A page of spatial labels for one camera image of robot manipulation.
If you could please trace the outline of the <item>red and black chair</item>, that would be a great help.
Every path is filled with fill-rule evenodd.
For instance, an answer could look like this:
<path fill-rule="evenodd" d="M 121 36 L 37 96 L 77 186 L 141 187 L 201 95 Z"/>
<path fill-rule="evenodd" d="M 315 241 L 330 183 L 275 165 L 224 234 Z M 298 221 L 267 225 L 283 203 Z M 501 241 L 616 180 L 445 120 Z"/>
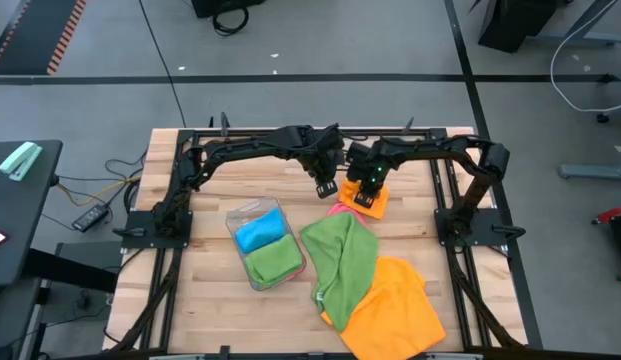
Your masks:
<path fill-rule="evenodd" d="M 613 242 L 621 254 L 621 207 L 596 215 L 591 223 L 593 225 L 607 225 L 610 228 Z"/>

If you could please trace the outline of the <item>black furniture base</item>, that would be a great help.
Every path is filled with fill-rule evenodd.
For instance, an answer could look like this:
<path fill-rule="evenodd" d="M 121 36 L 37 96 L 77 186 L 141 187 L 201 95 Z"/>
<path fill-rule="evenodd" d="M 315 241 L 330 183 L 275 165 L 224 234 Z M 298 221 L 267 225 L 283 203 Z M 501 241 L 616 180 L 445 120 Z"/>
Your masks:
<path fill-rule="evenodd" d="M 604 47 L 621 44 L 620 36 L 592 31 L 618 0 L 592 0 L 565 34 L 542 34 L 560 4 L 573 1 L 487 0 L 478 44 L 510 54 L 517 52 L 525 40 Z"/>

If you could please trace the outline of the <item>black box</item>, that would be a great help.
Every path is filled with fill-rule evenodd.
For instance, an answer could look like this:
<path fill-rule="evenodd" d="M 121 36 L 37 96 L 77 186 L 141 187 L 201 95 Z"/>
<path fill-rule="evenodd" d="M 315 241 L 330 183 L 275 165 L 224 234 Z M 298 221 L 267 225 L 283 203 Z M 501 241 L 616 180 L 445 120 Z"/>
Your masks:
<path fill-rule="evenodd" d="M 234 10 L 261 5 L 266 0 L 189 0 L 198 18 L 208 18 Z"/>

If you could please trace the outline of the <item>black power adapter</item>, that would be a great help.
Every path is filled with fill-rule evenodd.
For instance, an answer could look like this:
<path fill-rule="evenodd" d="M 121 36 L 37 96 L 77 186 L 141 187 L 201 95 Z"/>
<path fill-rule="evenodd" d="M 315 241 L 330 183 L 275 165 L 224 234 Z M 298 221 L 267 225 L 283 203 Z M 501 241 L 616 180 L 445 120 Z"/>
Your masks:
<path fill-rule="evenodd" d="M 105 205 L 94 205 L 83 215 L 78 217 L 71 223 L 71 227 L 81 233 L 85 233 L 95 224 L 103 220 L 109 214 L 109 210 Z"/>

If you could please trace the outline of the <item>green microfiber towel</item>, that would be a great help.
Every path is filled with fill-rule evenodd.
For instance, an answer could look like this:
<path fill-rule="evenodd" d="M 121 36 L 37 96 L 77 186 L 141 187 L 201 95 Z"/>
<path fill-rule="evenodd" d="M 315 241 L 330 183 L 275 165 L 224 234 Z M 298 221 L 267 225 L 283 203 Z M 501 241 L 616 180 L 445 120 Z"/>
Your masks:
<path fill-rule="evenodd" d="M 300 235 L 316 271 L 311 299 L 342 332 L 371 287 L 379 239 L 349 212 L 307 225 Z"/>
<path fill-rule="evenodd" d="M 257 290 L 283 282 L 304 266 L 304 257 L 291 234 L 252 251 L 244 260 L 247 274 Z"/>

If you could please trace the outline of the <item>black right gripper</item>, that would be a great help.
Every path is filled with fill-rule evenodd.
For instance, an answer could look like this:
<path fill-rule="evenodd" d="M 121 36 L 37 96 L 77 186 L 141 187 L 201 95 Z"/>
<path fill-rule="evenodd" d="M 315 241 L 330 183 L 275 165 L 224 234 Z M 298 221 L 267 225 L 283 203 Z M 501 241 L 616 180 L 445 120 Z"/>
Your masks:
<path fill-rule="evenodd" d="M 347 150 L 349 167 L 346 177 L 359 184 L 359 192 L 353 198 L 358 206 L 371 208 L 384 185 L 390 170 L 386 146 L 386 141 L 375 141 L 370 146 L 353 142 Z"/>

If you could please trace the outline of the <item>grey table foot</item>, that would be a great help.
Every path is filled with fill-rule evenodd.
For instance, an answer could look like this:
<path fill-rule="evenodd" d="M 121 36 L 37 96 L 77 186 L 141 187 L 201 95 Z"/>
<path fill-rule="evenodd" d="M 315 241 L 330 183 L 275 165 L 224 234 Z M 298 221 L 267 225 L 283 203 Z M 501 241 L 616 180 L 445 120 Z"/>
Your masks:
<path fill-rule="evenodd" d="M 603 180 L 621 180 L 621 167 L 603 165 L 569 165 L 558 167 L 558 174 L 562 178 L 591 178 Z"/>

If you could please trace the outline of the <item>black mat with striped edge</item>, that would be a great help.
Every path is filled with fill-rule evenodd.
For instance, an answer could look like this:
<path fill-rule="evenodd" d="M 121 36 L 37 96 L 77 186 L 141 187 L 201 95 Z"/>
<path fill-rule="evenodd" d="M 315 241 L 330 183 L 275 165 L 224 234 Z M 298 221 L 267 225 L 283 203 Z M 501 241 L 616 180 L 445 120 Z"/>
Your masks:
<path fill-rule="evenodd" d="M 87 0 L 20 0 L 0 36 L 0 75 L 55 75 L 86 5 Z"/>

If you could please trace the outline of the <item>black desk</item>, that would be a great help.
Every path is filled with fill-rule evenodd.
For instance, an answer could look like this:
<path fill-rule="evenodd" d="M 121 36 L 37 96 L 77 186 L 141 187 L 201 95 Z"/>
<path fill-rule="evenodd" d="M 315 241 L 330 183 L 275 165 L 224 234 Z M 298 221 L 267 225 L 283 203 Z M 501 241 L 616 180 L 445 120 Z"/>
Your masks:
<path fill-rule="evenodd" d="M 43 206 L 63 148 L 59 140 L 38 140 L 41 154 L 20 181 L 0 172 L 0 287 L 21 277 Z M 0 142 L 0 163 L 16 150 L 19 141 Z"/>

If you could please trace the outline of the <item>orange microfiber towel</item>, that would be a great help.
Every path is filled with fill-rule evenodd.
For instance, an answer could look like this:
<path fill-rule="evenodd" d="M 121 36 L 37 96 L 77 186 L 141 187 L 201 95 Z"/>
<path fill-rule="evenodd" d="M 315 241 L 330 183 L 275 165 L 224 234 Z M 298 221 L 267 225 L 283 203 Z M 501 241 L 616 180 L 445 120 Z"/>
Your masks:
<path fill-rule="evenodd" d="M 372 205 L 367 208 L 355 202 L 355 197 L 359 193 L 359 184 L 345 178 L 338 191 L 338 200 L 344 205 L 358 211 L 361 214 L 372 217 L 374 219 L 382 219 L 387 207 L 389 191 L 383 186 L 379 194 L 374 198 Z"/>
<path fill-rule="evenodd" d="M 321 318 L 359 360 L 407 360 L 441 342 L 443 325 L 408 262 L 379 256 L 362 266 L 316 265 Z"/>

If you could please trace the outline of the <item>mint green stapler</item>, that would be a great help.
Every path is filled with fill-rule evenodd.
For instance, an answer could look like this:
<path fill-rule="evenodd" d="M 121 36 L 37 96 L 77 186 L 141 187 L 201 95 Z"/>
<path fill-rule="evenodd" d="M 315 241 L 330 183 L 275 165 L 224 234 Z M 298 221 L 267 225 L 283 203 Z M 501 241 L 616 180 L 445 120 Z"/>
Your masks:
<path fill-rule="evenodd" d="M 20 182 L 28 173 L 43 148 L 33 142 L 24 142 L 0 164 L 0 172 L 12 181 Z"/>

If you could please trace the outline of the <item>blue microfiber towel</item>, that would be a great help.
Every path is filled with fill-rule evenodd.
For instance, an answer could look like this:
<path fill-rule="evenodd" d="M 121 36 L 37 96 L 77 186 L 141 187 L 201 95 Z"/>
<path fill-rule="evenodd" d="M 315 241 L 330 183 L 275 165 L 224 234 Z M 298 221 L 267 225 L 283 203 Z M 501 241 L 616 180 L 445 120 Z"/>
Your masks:
<path fill-rule="evenodd" d="M 242 225 L 235 234 L 242 253 L 248 254 L 282 238 L 286 231 L 284 217 L 279 208 Z"/>

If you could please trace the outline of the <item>clear plastic bin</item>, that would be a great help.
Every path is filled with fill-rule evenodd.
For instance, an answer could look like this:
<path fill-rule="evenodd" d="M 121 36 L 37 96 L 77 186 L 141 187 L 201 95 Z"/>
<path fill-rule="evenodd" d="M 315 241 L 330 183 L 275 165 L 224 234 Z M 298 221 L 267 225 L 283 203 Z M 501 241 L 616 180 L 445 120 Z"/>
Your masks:
<path fill-rule="evenodd" d="M 254 201 L 250 202 L 250 203 L 245 204 L 244 206 L 242 206 L 242 207 L 240 207 L 240 208 L 237 208 L 237 209 L 235 209 L 235 210 L 230 211 L 230 212 L 227 214 L 227 216 L 226 216 L 226 226 L 227 226 L 227 228 L 228 228 L 228 230 L 229 230 L 229 232 L 230 232 L 230 234 L 231 234 L 231 238 L 232 238 L 232 240 L 234 241 L 234 244 L 235 244 L 235 246 L 236 246 L 237 252 L 238 252 L 238 254 L 239 254 L 239 257 L 240 257 L 240 260 L 241 260 L 241 262 L 242 262 L 242 265 L 243 265 L 243 267 L 244 267 L 244 269 L 245 269 L 245 271 L 246 271 L 246 274 L 247 274 L 247 270 L 246 270 L 246 266 L 245 266 L 245 260 L 244 260 L 244 258 L 245 258 L 245 257 L 246 257 L 249 253 L 248 253 L 248 254 L 244 254 L 244 253 L 242 253 L 242 252 L 240 251 L 239 246 L 238 246 L 237 241 L 236 241 L 236 237 L 235 237 L 236 231 L 237 231 L 237 230 L 238 230 L 238 229 L 239 229 L 242 225 L 244 225 L 244 224 L 246 224 L 246 223 L 248 223 L 248 222 L 250 222 L 250 221 L 252 221 L 252 220 L 255 220 L 256 218 L 258 218 L 258 217 L 260 217 L 260 216 L 262 216 L 262 215 L 266 214 L 266 213 L 267 213 L 267 212 L 269 212 L 272 208 L 279 208 L 279 209 L 280 209 L 280 211 L 281 211 L 281 213 L 282 213 L 282 215 L 283 215 L 283 217 L 284 217 L 284 221 L 285 221 L 285 225 L 286 225 L 286 231 L 287 231 L 287 233 L 286 233 L 286 234 L 291 234 L 291 235 L 293 235 L 293 236 L 294 236 L 294 238 L 295 238 L 295 240 L 296 240 L 296 242 L 297 242 L 297 245 L 298 245 L 298 247 L 299 247 L 299 250 L 301 251 L 301 248 L 300 248 L 299 243 L 298 243 L 298 241 L 297 241 L 297 239 L 296 239 L 296 236 L 294 235 L 294 233 L 293 233 L 292 229 L 290 228 L 290 226 L 289 226 L 289 224 L 288 224 L 288 221 L 287 221 L 287 219 L 286 219 L 286 217 L 285 217 L 285 215 L 284 215 L 284 212 L 283 212 L 283 210 L 282 210 L 282 208 L 281 208 L 281 206 L 280 206 L 280 204 L 279 204 L 279 201 L 278 201 L 276 198 L 274 198 L 274 197 L 262 197 L 262 198 L 258 198 L 258 199 L 256 199 L 256 200 L 254 200 Z M 270 287 L 270 288 L 267 288 L 267 289 L 264 289 L 264 290 L 257 290 L 257 289 L 255 289 L 255 288 L 254 288 L 254 284 L 253 284 L 253 283 L 252 283 L 252 281 L 250 280 L 250 278 L 249 278 L 248 274 L 247 274 L 247 277 L 248 277 L 248 279 L 249 279 L 249 282 L 250 282 L 250 284 L 251 284 L 251 287 L 252 287 L 254 290 L 256 290 L 256 291 L 264 291 L 264 290 L 267 290 L 267 289 L 270 289 L 270 288 L 276 287 L 276 286 L 278 286 L 278 285 L 280 285 L 280 284 L 284 283 L 284 281 L 283 281 L 283 282 L 281 282 L 281 283 L 279 283 L 279 284 L 277 284 L 277 285 L 275 285 L 275 286 L 272 286 L 272 287 Z"/>

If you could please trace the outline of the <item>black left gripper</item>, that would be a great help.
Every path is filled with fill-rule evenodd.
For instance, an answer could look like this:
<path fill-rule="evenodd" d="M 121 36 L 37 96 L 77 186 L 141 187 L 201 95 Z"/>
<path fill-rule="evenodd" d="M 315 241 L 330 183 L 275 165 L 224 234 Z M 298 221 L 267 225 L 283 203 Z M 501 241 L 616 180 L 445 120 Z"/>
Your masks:
<path fill-rule="evenodd" d="M 337 167 L 344 164 L 343 141 L 321 145 L 303 154 L 303 169 L 317 184 L 316 192 L 320 199 L 338 191 L 334 178 Z"/>

